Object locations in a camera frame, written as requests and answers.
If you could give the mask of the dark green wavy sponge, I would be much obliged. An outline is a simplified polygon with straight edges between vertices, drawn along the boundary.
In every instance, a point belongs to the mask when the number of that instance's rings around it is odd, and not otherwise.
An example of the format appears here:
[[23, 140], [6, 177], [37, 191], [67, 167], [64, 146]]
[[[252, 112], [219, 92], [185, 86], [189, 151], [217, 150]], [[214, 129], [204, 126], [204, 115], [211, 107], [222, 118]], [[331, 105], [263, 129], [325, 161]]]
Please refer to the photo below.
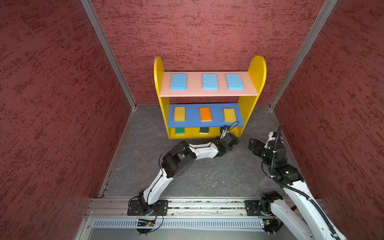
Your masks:
[[205, 128], [200, 128], [199, 133], [200, 134], [208, 134], [209, 131], [210, 131], [210, 128], [205, 127]]

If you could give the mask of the yellow sponge back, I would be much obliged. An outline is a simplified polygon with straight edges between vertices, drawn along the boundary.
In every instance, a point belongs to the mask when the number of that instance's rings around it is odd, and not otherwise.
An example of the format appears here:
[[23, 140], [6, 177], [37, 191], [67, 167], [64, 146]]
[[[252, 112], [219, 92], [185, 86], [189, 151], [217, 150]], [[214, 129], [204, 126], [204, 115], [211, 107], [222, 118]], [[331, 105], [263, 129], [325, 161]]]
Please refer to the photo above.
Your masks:
[[225, 123], [233, 123], [237, 121], [235, 109], [223, 109]]

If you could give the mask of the yellow sponge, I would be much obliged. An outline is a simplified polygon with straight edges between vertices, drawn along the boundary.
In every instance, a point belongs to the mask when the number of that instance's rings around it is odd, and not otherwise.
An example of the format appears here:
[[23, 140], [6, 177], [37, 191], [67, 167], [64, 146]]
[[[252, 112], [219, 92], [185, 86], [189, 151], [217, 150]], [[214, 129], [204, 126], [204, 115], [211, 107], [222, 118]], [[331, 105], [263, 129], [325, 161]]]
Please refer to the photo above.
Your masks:
[[174, 121], [184, 122], [186, 120], [186, 108], [177, 106], [174, 108]]
[[233, 123], [237, 121], [235, 109], [223, 109], [225, 123]]

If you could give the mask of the orange sponge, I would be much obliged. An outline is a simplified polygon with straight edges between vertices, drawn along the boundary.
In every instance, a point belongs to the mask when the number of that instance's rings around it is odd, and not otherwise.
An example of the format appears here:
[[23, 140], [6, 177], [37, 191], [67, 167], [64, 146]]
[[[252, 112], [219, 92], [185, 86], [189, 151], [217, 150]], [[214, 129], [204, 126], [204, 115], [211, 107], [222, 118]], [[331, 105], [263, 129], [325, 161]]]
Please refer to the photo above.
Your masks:
[[210, 107], [199, 108], [201, 122], [211, 122], [213, 120]]

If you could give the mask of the bright green sponge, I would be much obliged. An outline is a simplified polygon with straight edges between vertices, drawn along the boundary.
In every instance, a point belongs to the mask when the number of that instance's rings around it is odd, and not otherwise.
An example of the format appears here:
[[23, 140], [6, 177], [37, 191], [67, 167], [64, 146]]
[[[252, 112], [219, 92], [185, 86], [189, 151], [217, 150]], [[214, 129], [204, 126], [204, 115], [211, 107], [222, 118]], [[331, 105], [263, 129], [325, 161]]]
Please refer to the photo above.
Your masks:
[[185, 134], [184, 128], [175, 128], [175, 135], [183, 135]]

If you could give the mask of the yellow sponge front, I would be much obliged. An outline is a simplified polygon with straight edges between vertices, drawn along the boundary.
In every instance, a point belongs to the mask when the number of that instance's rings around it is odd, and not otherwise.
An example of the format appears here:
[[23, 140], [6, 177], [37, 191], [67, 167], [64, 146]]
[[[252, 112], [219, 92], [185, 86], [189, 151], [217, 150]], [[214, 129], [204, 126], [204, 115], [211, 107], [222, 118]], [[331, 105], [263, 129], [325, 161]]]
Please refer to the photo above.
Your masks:
[[177, 106], [174, 108], [174, 121], [184, 122], [186, 120], [186, 108]]

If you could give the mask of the blue sponge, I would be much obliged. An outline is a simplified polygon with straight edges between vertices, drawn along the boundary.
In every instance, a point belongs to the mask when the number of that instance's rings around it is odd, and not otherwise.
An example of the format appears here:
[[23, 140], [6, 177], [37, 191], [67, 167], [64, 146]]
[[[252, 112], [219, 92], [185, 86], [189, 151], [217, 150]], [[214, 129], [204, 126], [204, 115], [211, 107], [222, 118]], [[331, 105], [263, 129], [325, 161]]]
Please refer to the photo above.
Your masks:
[[203, 74], [203, 89], [218, 90], [218, 79], [216, 74]]
[[187, 89], [187, 74], [172, 74], [171, 90], [184, 91]]
[[239, 74], [226, 74], [226, 80], [229, 90], [242, 91], [244, 90], [244, 84]]

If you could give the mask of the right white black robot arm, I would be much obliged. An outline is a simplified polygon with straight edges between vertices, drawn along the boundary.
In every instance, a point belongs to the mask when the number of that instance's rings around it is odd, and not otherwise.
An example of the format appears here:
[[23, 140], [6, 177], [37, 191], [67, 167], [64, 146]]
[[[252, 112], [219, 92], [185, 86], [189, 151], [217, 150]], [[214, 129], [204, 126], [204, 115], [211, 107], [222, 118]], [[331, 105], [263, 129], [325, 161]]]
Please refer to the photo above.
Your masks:
[[265, 193], [259, 203], [260, 212], [278, 219], [274, 227], [265, 226], [268, 234], [277, 232], [279, 226], [285, 226], [298, 240], [346, 239], [311, 194], [299, 170], [288, 163], [282, 138], [270, 137], [267, 143], [250, 139], [249, 150], [262, 159], [269, 177], [284, 190], [301, 213], [298, 216], [277, 192]]

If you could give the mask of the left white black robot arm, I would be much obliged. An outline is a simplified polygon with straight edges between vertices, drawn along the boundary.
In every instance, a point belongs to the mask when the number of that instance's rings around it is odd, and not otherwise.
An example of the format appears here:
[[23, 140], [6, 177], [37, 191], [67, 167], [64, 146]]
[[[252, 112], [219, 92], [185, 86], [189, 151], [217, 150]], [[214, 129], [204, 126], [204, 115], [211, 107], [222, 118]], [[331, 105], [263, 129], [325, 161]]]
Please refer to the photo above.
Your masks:
[[155, 211], [163, 191], [173, 180], [181, 177], [195, 161], [222, 157], [238, 143], [239, 140], [234, 134], [227, 133], [223, 138], [205, 144], [193, 145], [181, 141], [167, 149], [158, 160], [158, 175], [150, 186], [138, 195], [143, 214], [150, 215]]

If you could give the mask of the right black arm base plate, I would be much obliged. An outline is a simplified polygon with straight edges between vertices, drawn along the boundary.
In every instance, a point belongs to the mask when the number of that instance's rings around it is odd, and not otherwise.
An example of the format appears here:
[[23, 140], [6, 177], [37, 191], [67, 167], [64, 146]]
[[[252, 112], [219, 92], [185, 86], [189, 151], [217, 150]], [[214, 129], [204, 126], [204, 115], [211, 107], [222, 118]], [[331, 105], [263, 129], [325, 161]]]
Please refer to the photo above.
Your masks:
[[248, 217], [271, 215], [269, 205], [265, 200], [246, 200], [245, 209]]

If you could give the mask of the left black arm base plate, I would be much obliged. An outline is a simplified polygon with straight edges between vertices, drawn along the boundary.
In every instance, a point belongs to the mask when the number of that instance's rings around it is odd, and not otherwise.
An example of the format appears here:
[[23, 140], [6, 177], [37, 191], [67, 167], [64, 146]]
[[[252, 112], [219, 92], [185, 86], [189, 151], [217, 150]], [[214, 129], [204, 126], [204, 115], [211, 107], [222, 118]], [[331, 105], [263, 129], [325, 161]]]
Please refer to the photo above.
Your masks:
[[144, 206], [137, 200], [129, 201], [127, 216], [166, 216], [169, 201], [159, 200], [151, 206]]

